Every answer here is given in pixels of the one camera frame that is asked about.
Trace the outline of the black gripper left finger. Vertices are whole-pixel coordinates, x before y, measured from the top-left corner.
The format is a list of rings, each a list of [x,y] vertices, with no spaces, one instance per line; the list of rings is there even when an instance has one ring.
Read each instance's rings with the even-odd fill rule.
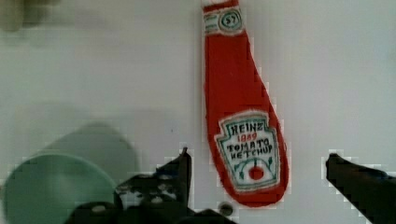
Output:
[[[114,190],[114,203],[123,210],[143,204],[181,203],[186,206],[191,188],[191,155],[181,153],[152,174],[134,175]]]

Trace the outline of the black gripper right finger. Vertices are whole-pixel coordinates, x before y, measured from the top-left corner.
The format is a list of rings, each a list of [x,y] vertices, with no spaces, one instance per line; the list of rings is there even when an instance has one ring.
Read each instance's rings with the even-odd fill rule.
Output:
[[[396,223],[395,177],[336,153],[325,162],[326,179],[372,224]]]

